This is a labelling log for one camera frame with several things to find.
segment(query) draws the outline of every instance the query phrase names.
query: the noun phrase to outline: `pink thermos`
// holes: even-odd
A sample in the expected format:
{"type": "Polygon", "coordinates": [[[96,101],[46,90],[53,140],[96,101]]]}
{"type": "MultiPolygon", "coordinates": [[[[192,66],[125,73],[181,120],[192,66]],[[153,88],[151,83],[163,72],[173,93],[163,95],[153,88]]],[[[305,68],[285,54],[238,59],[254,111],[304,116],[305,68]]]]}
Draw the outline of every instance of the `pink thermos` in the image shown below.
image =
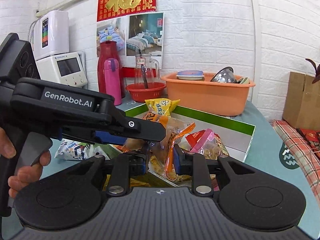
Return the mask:
{"type": "Polygon", "coordinates": [[[106,93],[115,98],[115,106],[118,106],[121,104],[119,62],[115,58],[109,58],[104,62],[103,69],[106,93]]]}

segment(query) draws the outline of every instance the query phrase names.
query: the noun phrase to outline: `black handle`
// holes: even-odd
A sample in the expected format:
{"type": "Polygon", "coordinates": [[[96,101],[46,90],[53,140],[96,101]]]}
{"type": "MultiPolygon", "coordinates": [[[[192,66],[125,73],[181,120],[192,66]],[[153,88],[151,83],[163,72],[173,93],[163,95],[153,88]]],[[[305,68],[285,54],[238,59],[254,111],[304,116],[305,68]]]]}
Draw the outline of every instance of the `black handle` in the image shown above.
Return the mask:
{"type": "Polygon", "coordinates": [[[8,179],[14,175],[23,145],[28,137],[28,132],[9,124],[3,124],[2,128],[17,152],[12,159],[7,159],[2,155],[0,156],[0,216],[9,217],[11,215],[11,208],[8,207],[10,189],[8,179]]]}

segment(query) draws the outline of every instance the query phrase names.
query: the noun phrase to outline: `red kettle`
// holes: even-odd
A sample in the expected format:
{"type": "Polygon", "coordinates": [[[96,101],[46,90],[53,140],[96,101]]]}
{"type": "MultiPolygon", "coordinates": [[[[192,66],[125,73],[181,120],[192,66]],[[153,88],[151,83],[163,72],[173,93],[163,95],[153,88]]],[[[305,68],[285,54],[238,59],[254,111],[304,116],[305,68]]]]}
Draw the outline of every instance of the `red kettle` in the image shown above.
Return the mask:
{"type": "Polygon", "coordinates": [[[105,41],[100,43],[100,56],[98,60],[97,76],[98,76],[98,86],[99,92],[106,94],[106,81],[104,74],[104,62],[107,59],[115,58],[119,62],[119,78],[120,78],[120,89],[121,97],[125,97],[125,84],[123,78],[123,70],[119,55],[117,53],[117,43],[115,41],[105,41]]]}

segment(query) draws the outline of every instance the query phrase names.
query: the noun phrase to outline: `blue-green tablecloth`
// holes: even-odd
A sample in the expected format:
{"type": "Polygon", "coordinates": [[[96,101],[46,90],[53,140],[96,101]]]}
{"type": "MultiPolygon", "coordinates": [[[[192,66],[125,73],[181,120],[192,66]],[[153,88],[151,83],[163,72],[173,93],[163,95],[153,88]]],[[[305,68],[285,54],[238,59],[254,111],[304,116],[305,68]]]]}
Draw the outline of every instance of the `blue-green tablecloth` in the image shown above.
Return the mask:
{"type": "MultiPolygon", "coordinates": [[[[140,103],[132,101],[130,96],[127,96],[119,108],[127,110],[138,105],[140,105],[140,103]]],[[[304,193],[307,200],[307,206],[299,223],[299,227],[312,238],[318,239],[320,232],[320,210],[316,203],[316,199],[314,198],[301,169],[297,168],[291,170],[281,164],[279,160],[279,152],[283,144],[281,138],[276,134],[258,109],[249,101],[246,103],[244,112],[233,118],[256,126],[245,163],[296,185],[304,193]]],[[[77,163],[76,161],[54,159],[55,152],[59,146],[60,142],[54,140],[53,146],[50,149],[52,161],[49,166],[44,168],[43,178],[77,163]]],[[[12,215],[9,218],[3,218],[2,228],[3,237],[6,240],[16,234],[22,227],[16,214],[12,212],[12,215]]]]}

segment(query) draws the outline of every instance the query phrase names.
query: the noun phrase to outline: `red plaid cloth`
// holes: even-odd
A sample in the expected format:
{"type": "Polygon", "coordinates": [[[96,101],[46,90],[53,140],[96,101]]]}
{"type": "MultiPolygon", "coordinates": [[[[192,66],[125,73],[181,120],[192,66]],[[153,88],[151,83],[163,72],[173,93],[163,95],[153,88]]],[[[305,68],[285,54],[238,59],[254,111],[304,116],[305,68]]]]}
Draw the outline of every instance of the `red plaid cloth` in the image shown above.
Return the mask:
{"type": "Polygon", "coordinates": [[[320,207],[320,160],[297,130],[286,121],[274,120],[272,126],[302,169],[320,207]]]}

